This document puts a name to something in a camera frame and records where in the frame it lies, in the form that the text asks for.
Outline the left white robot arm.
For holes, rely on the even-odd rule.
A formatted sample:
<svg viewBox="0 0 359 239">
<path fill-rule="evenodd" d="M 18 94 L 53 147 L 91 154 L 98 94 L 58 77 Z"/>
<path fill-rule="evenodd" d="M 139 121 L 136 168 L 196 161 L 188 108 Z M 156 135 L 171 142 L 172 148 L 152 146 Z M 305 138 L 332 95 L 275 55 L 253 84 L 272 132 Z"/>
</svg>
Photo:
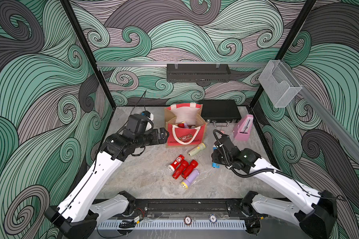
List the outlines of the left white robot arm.
<svg viewBox="0 0 359 239">
<path fill-rule="evenodd" d="M 95 204 L 94 200 L 110 176 L 135 149 L 165 144 L 169 132 L 165 128 L 150 129 L 147 133 L 127 138 L 112 134 L 100 147 L 95 162 L 73 191 L 57 206 L 50 206 L 44 213 L 68 239 L 87 239 L 99 224 L 115 215 L 134 213 L 135 197 L 126 191 Z"/>
</svg>

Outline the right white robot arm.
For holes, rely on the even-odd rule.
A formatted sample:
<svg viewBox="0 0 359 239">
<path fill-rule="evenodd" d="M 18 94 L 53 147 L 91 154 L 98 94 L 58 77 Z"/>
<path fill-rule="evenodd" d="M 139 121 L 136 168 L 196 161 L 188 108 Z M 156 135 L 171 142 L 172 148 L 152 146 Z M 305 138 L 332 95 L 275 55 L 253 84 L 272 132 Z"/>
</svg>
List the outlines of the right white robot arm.
<svg viewBox="0 0 359 239">
<path fill-rule="evenodd" d="M 312 239 L 330 237 L 338 218 L 339 197 L 299 182 L 249 148 L 239 150 L 235 145 L 216 142 L 211 157 L 236 176 L 255 177 L 286 198 L 283 201 L 251 192 L 244 199 L 249 213 L 266 214 L 293 223 Z"/>
</svg>

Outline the red jute tote bag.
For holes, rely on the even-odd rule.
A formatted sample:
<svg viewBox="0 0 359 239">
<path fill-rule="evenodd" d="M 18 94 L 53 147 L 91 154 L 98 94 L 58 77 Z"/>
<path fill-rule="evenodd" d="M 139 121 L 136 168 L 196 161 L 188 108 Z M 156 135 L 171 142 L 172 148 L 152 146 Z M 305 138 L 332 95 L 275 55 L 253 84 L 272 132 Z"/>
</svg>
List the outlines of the red jute tote bag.
<svg viewBox="0 0 359 239">
<path fill-rule="evenodd" d="M 167 147 L 185 147 L 202 143 L 206 122 L 202 104 L 181 103 L 164 109 L 165 128 L 169 132 Z"/>
</svg>

